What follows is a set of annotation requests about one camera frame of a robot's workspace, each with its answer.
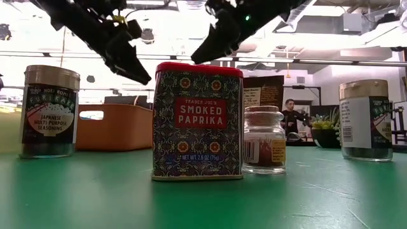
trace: glass spice jar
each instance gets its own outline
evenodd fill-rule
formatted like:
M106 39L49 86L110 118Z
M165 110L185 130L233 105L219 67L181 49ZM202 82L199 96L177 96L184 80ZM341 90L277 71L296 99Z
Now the glass spice jar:
M276 106L244 109L244 172L286 173L286 133L280 124L283 119Z

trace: person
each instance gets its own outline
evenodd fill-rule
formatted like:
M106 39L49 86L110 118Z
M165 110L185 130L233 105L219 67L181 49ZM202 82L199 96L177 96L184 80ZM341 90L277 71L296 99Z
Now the person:
M284 119L281 121L281 126L286 130L286 135L291 132L298 134L297 120L304 121L305 115L294 110L295 102L293 99L286 100L286 110L281 113L284 115Z

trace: smoked paprika tin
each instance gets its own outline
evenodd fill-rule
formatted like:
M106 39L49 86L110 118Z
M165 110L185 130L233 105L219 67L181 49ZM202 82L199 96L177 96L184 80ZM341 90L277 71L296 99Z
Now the smoked paprika tin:
M242 80L230 67L158 65L153 180L243 178Z

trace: green tabletop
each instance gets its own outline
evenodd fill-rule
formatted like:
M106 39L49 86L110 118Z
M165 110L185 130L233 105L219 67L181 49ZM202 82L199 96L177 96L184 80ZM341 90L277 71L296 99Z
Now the green tabletop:
M355 162L288 147L286 175L160 183L150 150L19 160L0 136L1 229L407 227L405 154Z

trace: spice jar label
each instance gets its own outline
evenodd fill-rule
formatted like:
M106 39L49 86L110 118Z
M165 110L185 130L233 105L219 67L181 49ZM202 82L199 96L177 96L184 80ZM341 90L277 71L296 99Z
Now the spice jar label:
M24 93L22 143L75 143L77 96L68 88L28 86Z
M243 160L246 163L258 163L260 154L260 142L259 141L245 141Z
M286 161L286 140L272 140L272 162Z
M390 105L387 97L343 99L340 101L340 114L343 147L392 147Z

